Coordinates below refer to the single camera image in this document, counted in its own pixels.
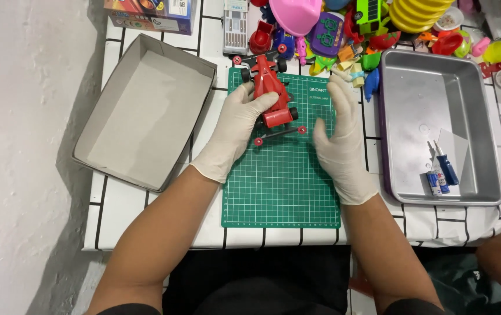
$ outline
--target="pink plastic bowl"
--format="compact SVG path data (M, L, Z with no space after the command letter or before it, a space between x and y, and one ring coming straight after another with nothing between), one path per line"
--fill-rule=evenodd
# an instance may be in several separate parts
M297 37L307 35L318 22L322 0L270 0L280 26Z

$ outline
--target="hand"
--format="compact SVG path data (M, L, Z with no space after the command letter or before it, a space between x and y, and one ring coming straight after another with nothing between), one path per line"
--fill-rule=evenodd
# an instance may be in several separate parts
M331 75L327 84L336 110L334 135L328 139L324 120L317 118L313 140L322 168L332 177L340 203L363 204L378 191L361 162L358 101L342 78Z
M225 183L233 163L247 149L254 122L278 101L270 92L252 100L254 83L243 83L225 99L218 124L192 165L205 177Z

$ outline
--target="product box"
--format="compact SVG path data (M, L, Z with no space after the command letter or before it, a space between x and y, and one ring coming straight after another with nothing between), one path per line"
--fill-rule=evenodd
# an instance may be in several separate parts
M191 35L196 0L105 0L114 26Z
M198 134L216 73L217 65L140 34L109 77L73 159L161 192L182 168L191 133Z

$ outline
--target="blue battery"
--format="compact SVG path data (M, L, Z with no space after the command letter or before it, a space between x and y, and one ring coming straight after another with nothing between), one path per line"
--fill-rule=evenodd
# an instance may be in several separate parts
M439 172L430 170L426 174L428 176L429 187L431 187L431 194L434 195L435 197L443 195L443 193L441 192L441 186L439 186L438 173Z
M441 187L441 192L450 193L451 191L449 190L449 185L447 185L447 180L445 179L443 171L436 169L435 172L437 173L437 177L439 178L439 187Z

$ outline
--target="gray cardboard box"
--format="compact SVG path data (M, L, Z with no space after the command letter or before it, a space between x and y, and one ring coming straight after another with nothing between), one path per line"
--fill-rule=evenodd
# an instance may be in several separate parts
M178 175L198 117L207 111L216 73L213 63L139 35L114 68L72 157L163 191Z

